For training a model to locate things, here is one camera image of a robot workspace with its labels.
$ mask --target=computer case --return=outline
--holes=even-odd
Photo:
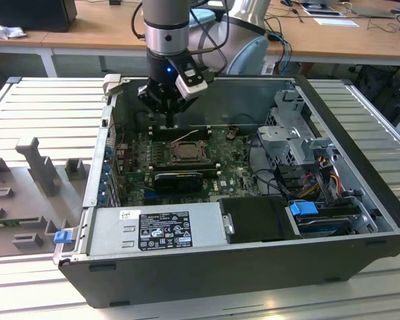
[[[77,16],[74,0],[0,0],[0,25],[67,32]]]

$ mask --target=black plastic cover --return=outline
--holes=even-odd
[[[229,243],[269,242],[295,238],[285,210],[285,200],[279,197],[243,197],[219,200],[222,215],[230,216],[234,234]]]

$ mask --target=wooden desk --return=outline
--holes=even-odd
[[[144,41],[131,31],[131,17],[136,3],[120,6],[108,2],[76,1],[77,18],[67,33],[48,33],[43,39],[45,47],[89,49],[145,50]],[[137,30],[143,32],[143,17],[139,12]]]
[[[351,0],[380,7],[394,7],[396,3],[384,0]],[[0,39],[0,52],[35,53],[41,56],[46,72],[56,77],[54,55],[145,56],[145,42],[131,32],[130,20],[135,3],[109,6],[107,1],[90,3],[76,0],[77,20],[67,33],[29,31],[26,38]],[[294,5],[301,16],[306,13]],[[293,48],[292,61],[353,63],[372,65],[400,65],[400,31],[386,33],[378,28],[367,29],[369,19],[355,19],[359,27],[333,27],[319,25],[304,17],[301,23],[294,13],[288,12],[278,0],[273,0],[268,13],[287,15],[279,17],[283,34]],[[278,30],[275,19],[269,21]],[[392,19],[373,19],[375,24],[389,28]],[[142,16],[136,21],[137,30],[143,32]],[[270,43],[266,60],[276,61],[281,55],[280,43]]]
[[[388,11],[397,5],[397,3],[384,0],[352,0],[351,2],[379,6]],[[400,64],[400,31],[387,33],[377,27],[368,29],[368,18],[356,19],[350,13],[347,16],[353,17],[351,20],[359,27],[320,25],[314,19],[305,17],[307,14],[302,8],[294,4],[293,8],[296,8],[303,17],[304,23],[301,23],[296,14],[292,12],[288,14],[284,11],[287,7],[279,1],[274,1],[274,3],[274,6],[270,6],[268,14],[287,14],[286,17],[279,17],[279,20],[285,39],[292,45],[294,61],[357,63],[357,61],[366,60],[368,64]],[[344,11],[340,6],[334,8]],[[275,31],[279,30],[275,19],[270,19],[269,22]],[[391,30],[388,23],[398,25],[394,19],[372,19],[372,22],[388,30]],[[270,44],[269,54],[272,55],[273,49],[281,54],[280,43]]]
[[[18,46],[18,47],[41,47],[42,40],[46,37],[46,31],[30,31],[26,37],[9,38],[9,40],[0,39],[0,45]]]

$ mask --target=paper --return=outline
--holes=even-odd
[[[27,34],[19,27],[4,27],[0,25],[0,38],[8,40],[8,38],[24,37]]]
[[[352,20],[345,19],[325,19],[325,18],[314,18],[320,25],[334,25],[337,27],[358,27],[359,25]]]

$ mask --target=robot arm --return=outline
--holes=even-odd
[[[231,67],[256,38],[266,42],[263,19],[269,0],[235,0],[222,22],[192,29],[190,0],[143,0],[142,6],[149,79],[138,97],[152,112],[166,116],[167,127],[173,127],[173,115],[184,112],[213,80],[213,73],[201,68],[218,70],[228,61]],[[262,45],[262,58],[265,50]]]

